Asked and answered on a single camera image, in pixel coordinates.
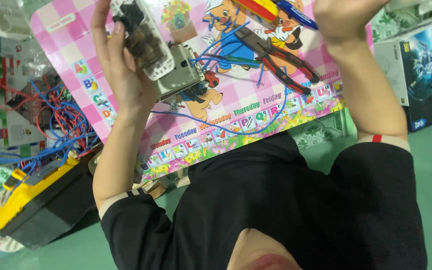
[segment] pink checkered placemat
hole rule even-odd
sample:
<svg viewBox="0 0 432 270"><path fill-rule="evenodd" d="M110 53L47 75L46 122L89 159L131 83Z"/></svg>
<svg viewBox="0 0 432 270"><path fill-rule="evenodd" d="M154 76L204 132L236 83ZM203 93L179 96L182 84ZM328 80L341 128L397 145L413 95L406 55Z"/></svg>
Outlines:
<svg viewBox="0 0 432 270"><path fill-rule="evenodd" d="M105 143L117 116L118 105L101 71L90 31L95 2L96 0L54 0L33 15L31 27L54 68ZM151 11L163 39L168 42L177 32L162 22L165 3L152 3ZM206 0L187 0L185 3L190 6L187 19L191 31L187 31L189 34L186 35L189 36L184 43L200 53L207 47L202 37L212 35L216 38L219 31L214 28L210 31L208 23L202 21L207 11ZM303 4L304 14L314 18L314 0L303 0ZM108 34L114 25L111 17L110 14L106 21ZM249 16L246 20L250 21L248 28L261 29L259 22ZM298 50L298 57L316 69L321 75L321 82L311 86L314 92L312 96L289 94L288 100L291 99L293 103L298 104L285 110L283 115L294 113L296 109L315 106L318 102L342 94L335 87L339 85L341 78L338 66L323 45L320 34L304 28L299 38L303 46ZM372 40L371 31L368 31L368 41L371 45ZM246 71L241 66L234 66L231 71L223 74L216 73L219 84L210 91L216 93L216 96L223 93L221 101L214 104L213 100L207 108L197 109L183 101L182 105L185 107L180 108L177 113L194 115L196 118L200 118L200 114L206 114L208 122L231 128L236 126L243 132L265 126L269 121L258 119L261 119L262 113L267 114L271 120L272 115L279 110L284 100L284 86L267 71L263 73L261 85L257 87L259 74L259 69ZM300 84L309 86L308 80L299 70L290 77ZM154 110L171 111L171 108L168 104L158 103ZM188 148L184 149L185 153L190 153L191 150L204 148L208 144L208 139L217 142L214 130L214 127L207 127L189 118L152 114L142 138L140 156L154 168L168 161L165 151L161 150L167 148L174 155L171 148L183 143Z"/></svg>

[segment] hand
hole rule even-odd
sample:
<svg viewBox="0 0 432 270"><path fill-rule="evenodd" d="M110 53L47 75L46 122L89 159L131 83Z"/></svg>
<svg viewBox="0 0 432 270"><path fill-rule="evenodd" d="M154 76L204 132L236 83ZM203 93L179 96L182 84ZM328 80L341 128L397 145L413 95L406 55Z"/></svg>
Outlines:
<svg viewBox="0 0 432 270"><path fill-rule="evenodd" d="M173 101L171 102L171 110L177 111L179 109L181 109L181 102L179 101Z"/></svg>
<svg viewBox="0 0 432 270"><path fill-rule="evenodd" d="M294 32L294 30L298 29L299 27L300 26L297 25L297 26L293 27L293 30L284 32L283 31L284 27L278 26L278 27L276 27L276 29L274 31L274 37L276 37L278 40L286 41L290 37L290 35Z"/></svg>
<svg viewBox="0 0 432 270"><path fill-rule="evenodd" d="M355 43L365 42L364 27L387 2L388 0L316 0L313 13L325 44L328 48L341 45L351 47Z"/></svg>
<svg viewBox="0 0 432 270"><path fill-rule="evenodd" d="M213 44L216 41L216 39L211 34L201 37L201 40L206 44L207 47L209 47L211 44ZM209 48L208 51L211 52L214 49L216 49L216 45L213 45L211 48Z"/></svg>
<svg viewBox="0 0 432 270"><path fill-rule="evenodd" d="M99 64L118 104L118 113L149 114L158 98L153 83L136 68L133 56L125 47L124 25L114 25L111 39L106 37L106 18L111 0L99 0L91 21L91 31Z"/></svg>
<svg viewBox="0 0 432 270"><path fill-rule="evenodd" d="M256 35L258 35L258 37L260 37L260 38L263 39L263 40L267 40L267 39L269 38L269 35L271 35L271 36L273 37L273 34L272 34L272 33L270 33L270 34L266 34L265 31L266 31L266 29L263 27L263 28L261 28L261 29L256 29L256 30L254 31L254 33L255 33Z"/></svg>

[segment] green floor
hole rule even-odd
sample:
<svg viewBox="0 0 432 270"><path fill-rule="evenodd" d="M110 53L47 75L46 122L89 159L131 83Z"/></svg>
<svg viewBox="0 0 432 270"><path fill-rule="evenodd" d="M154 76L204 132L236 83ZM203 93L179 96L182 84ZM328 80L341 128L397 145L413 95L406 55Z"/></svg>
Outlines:
<svg viewBox="0 0 432 270"><path fill-rule="evenodd" d="M337 154L354 143L345 138L333 143L314 146L303 152L309 166L325 173L331 168ZM422 214L429 269L432 270L432 127L409 136L415 159L417 200ZM159 206L171 216L185 188L173 190L159 198ZM0 270L111 270L116 269L108 244L95 224L71 236L35 251L24 250L0 259Z"/></svg>

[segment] cardboard box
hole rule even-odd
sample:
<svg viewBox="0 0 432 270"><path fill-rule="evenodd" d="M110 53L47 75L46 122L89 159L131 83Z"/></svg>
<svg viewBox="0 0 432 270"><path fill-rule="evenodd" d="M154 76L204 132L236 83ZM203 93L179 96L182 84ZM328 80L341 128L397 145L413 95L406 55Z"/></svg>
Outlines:
<svg viewBox="0 0 432 270"><path fill-rule="evenodd" d="M22 41L0 37L0 85L32 93L22 65L24 49ZM0 104L7 108L14 108L20 99L17 94L0 89ZM45 137L34 125L40 108L41 102L28 102L14 111L0 109L0 151L28 158L45 148Z"/></svg>
<svg viewBox="0 0 432 270"><path fill-rule="evenodd" d="M408 130L432 125L432 18L375 44L374 56L405 110Z"/></svg>

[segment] blue marker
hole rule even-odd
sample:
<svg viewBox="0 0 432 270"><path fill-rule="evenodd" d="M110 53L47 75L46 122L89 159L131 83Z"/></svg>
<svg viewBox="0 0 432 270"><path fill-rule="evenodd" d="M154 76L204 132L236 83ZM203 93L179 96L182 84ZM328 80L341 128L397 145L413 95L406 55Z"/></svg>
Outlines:
<svg viewBox="0 0 432 270"><path fill-rule="evenodd" d="M285 0L273 0L273 2L282 9L286 14L293 17L296 21L298 21L302 26L311 28L314 30L318 30L318 25L315 21L310 19L308 16L304 15L301 11L297 10L291 3Z"/></svg>

